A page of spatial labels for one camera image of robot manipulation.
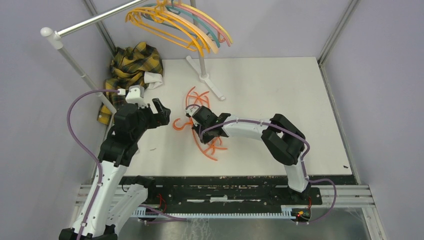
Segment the pink wire hanger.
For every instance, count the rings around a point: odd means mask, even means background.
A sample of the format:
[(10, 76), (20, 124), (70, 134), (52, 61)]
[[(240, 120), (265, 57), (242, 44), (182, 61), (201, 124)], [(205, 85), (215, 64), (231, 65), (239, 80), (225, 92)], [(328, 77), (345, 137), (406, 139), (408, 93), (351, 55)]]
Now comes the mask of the pink wire hanger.
[(212, 30), (207, 30), (206, 35), (214, 42), (219, 42), (217, 45), (218, 48), (221, 46), (221, 43), (225, 43), (228, 47), (230, 47), (233, 43), (233, 39), (228, 33), (227, 30), (225, 30), (216, 20), (211, 18), (209, 15), (204, 13), (201, 10), (198, 10), (197, 8), (190, 6), (188, 4), (178, 2), (173, 3), (173, 1), (170, 1), (167, 4), (169, 7), (178, 8), (179, 12), (182, 12), (182, 10), (185, 10), (194, 17), (196, 16), (198, 18), (198, 23), (204, 23), (205, 26), (203, 27), (206, 29), (207, 27), (212, 28)]

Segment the yellow plastic hanger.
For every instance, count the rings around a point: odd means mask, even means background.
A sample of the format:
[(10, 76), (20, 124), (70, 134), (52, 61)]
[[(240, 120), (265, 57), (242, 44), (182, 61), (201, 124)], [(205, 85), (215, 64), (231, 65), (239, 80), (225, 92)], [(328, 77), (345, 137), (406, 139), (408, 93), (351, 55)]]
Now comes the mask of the yellow plastic hanger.
[(171, 1), (171, 6), (187, 10), (191, 13), (192, 16), (196, 16), (205, 23), (207, 23), (209, 26), (213, 27), (217, 33), (216, 37), (219, 40), (220, 43), (226, 43), (229, 47), (233, 43), (233, 39), (231, 35), (228, 33), (228, 31), (222, 27), (216, 20), (214, 20), (212, 17), (210, 17), (205, 12), (197, 9), (195, 6), (188, 5), (183, 3), (181, 0), (178, 0), (175, 2), (174, 0)]

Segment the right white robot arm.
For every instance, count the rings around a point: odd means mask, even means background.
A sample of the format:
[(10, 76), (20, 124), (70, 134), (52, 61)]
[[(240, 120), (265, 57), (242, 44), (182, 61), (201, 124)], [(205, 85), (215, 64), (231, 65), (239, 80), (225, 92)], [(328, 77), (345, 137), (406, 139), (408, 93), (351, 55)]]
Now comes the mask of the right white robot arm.
[(302, 163), (309, 149), (305, 135), (284, 115), (276, 113), (272, 118), (244, 119), (230, 113), (216, 115), (206, 106), (186, 107), (185, 114), (192, 119), (202, 144), (217, 138), (246, 138), (264, 143), (271, 156), (283, 164), (288, 181), (289, 199), (302, 204), (309, 198), (309, 177)]

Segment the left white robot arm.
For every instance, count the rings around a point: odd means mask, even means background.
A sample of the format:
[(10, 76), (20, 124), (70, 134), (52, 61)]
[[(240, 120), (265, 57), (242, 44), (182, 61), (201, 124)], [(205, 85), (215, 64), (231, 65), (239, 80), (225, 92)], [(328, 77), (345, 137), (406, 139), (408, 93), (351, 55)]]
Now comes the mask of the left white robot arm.
[(131, 160), (138, 151), (138, 142), (150, 129), (166, 126), (171, 110), (159, 98), (141, 107), (137, 103), (122, 105), (114, 115), (114, 125), (107, 133), (95, 160), (100, 168), (90, 188), (80, 216), (72, 227), (62, 229), (60, 240), (116, 240), (120, 229), (141, 203), (150, 204), (157, 198), (155, 182), (137, 176), (124, 197), (112, 207), (112, 200)]

